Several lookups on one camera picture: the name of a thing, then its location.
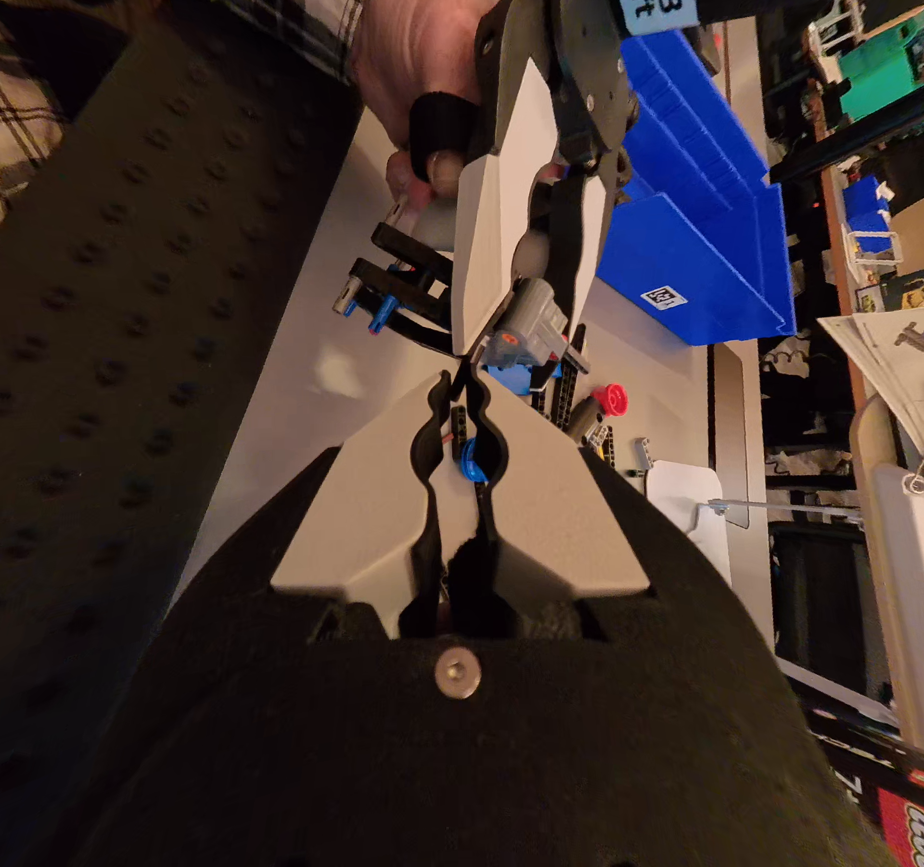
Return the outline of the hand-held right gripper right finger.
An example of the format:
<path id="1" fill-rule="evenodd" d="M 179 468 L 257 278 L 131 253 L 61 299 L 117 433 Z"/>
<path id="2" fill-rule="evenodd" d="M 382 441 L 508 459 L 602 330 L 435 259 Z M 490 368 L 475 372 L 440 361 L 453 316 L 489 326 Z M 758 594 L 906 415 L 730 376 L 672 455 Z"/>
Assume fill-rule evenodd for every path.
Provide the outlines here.
<path id="1" fill-rule="evenodd" d="M 448 563 L 454 629 L 470 638 L 584 638 L 583 604 L 650 580 L 585 452 L 493 377 L 466 381 L 476 459 L 474 535 Z"/>

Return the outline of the tan wooden board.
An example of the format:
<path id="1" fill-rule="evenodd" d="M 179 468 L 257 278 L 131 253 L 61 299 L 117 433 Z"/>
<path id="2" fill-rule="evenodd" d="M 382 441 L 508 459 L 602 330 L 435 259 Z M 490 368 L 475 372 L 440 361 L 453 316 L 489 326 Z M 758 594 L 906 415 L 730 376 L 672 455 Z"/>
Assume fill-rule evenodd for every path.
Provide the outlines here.
<path id="1" fill-rule="evenodd" d="M 882 396 L 874 392 L 856 412 L 849 431 L 850 452 L 858 489 L 880 466 L 907 468 L 899 425 Z"/>

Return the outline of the person's plaid shirt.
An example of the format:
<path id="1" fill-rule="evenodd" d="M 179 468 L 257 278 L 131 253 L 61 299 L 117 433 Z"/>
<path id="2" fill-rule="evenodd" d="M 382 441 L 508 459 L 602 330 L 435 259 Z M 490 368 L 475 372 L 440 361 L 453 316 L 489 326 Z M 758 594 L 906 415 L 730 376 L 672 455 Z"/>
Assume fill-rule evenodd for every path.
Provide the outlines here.
<path id="1" fill-rule="evenodd" d="M 60 144 L 67 125 L 57 81 L 65 72 L 54 17 L 2 2 L 1 217 Z"/>

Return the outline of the person's left hand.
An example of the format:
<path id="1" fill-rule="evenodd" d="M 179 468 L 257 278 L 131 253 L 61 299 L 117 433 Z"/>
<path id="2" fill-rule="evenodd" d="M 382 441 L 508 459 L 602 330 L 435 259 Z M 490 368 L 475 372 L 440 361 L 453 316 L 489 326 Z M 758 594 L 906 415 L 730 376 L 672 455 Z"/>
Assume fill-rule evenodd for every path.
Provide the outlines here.
<path id="1" fill-rule="evenodd" d="M 350 52 L 350 71 L 368 110 L 396 151 L 385 171 L 396 201 L 419 214 L 435 199 L 454 199 L 464 157 L 439 150 L 427 179 L 410 159 L 410 110 L 427 93 L 480 103 L 475 38 L 497 0 L 366 0 Z"/>

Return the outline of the black dimpled mat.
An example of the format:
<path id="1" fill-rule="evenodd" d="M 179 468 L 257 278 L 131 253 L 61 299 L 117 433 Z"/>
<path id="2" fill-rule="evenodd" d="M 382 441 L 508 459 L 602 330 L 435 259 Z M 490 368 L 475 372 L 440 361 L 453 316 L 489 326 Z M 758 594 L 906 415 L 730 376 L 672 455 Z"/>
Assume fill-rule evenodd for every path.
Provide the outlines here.
<path id="1" fill-rule="evenodd" d="M 361 114 L 169 0 L 2 225 L 2 865 L 52 832 L 159 627 Z"/>

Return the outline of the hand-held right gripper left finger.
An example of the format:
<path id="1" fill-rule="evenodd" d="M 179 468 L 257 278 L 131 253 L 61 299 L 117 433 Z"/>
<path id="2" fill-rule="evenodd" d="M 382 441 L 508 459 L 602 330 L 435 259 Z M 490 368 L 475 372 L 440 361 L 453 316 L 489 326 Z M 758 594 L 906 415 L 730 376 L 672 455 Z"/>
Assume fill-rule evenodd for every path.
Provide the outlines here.
<path id="1" fill-rule="evenodd" d="M 271 577 L 278 593 L 371 606 L 391 638 L 433 635 L 444 574 L 431 478 L 445 456 L 441 371 L 351 435 Z"/>

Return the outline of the instruction booklet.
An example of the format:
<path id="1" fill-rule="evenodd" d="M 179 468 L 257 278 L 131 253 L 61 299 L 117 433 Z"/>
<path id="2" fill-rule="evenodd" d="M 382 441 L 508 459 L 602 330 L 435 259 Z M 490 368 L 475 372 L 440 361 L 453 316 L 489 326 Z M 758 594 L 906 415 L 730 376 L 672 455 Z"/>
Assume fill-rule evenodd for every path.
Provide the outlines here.
<path id="1" fill-rule="evenodd" d="M 922 309 L 855 313 L 820 318 L 923 453 Z"/>

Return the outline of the grey desk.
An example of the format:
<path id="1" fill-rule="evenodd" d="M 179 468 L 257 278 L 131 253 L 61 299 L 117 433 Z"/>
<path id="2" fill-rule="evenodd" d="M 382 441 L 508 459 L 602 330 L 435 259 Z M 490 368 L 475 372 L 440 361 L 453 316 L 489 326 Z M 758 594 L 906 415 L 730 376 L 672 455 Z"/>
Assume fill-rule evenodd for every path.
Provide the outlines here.
<path id="1" fill-rule="evenodd" d="M 391 144 L 368 111 L 359 122 L 333 194 L 271 346 L 259 383 L 202 521 L 178 595 L 234 532 L 329 446 L 403 397 L 444 360 L 392 332 L 370 336 L 368 319 L 345 319 L 332 304 L 357 257 L 376 260 L 369 237 L 390 207 L 385 161 Z M 687 346 L 600 280 L 584 314 L 590 381 L 629 392 L 615 422 L 620 467 L 633 441 L 657 459 L 706 466 L 708 351 Z"/>

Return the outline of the toy set box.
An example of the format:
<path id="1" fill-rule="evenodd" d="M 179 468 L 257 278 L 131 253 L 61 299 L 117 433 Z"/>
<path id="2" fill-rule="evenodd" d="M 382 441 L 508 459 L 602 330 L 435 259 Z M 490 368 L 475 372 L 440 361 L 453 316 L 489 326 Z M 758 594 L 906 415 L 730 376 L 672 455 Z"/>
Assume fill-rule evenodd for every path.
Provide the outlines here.
<path id="1" fill-rule="evenodd" d="M 895 861 L 923 864 L 923 755 L 863 717 L 842 718 L 821 707 L 804 711 L 849 799 L 884 838 Z"/>

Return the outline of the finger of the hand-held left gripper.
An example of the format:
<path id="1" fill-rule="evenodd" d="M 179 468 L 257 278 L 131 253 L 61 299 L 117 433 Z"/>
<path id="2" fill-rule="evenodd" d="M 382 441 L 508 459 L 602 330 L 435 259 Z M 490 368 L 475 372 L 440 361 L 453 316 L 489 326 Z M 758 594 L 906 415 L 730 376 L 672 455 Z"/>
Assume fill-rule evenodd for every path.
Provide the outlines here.
<path id="1" fill-rule="evenodd" d="M 573 336 L 594 279 L 613 212 L 599 175 L 576 174 L 552 186 L 551 286 Z"/>
<path id="2" fill-rule="evenodd" d="M 456 355 L 479 341 L 511 288 L 534 183 L 557 144 L 549 86 L 536 61 L 527 58 L 500 147 L 467 164 L 459 180 L 451 287 Z"/>

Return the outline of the toy brick motor assembly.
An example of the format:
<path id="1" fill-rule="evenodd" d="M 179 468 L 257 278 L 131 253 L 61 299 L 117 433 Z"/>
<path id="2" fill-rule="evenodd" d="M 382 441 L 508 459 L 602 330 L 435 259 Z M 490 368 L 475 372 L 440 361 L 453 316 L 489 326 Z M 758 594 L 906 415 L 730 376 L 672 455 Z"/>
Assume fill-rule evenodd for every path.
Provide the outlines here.
<path id="1" fill-rule="evenodd" d="M 530 370 L 528 391 L 537 394 L 559 367 L 586 374 L 589 366 L 575 336 L 580 328 L 577 270 L 552 249 L 550 216 L 530 223 L 511 263 L 510 284 L 489 310 L 486 325 L 459 352 L 454 350 L 451 312 L 453 292 L 470 288 L 451 249 L 453 226 L 424 228 L 424 239 L 388 222 L 379 223 L 372 244 L 393 261 L 382 267 L 358 258 L 333 303 L 333 311 L 349 318 L 355 311 L 369 316 L 368 331 L 390 331 L 411 343 L 469 362 L 471 367 Z"/>

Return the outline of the small blue storage bin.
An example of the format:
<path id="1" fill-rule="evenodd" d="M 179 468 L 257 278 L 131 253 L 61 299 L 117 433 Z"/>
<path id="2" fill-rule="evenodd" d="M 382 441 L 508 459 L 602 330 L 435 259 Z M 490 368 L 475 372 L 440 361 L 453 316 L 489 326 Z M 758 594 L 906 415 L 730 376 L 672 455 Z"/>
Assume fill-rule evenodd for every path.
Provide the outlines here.
<path id="1" fill-rule="evenodd" d="M 842 191 L 848 234 L 864 253 L 878 255 L 893 249 L 892 215 L 883 187 L 869 175 Z"/>

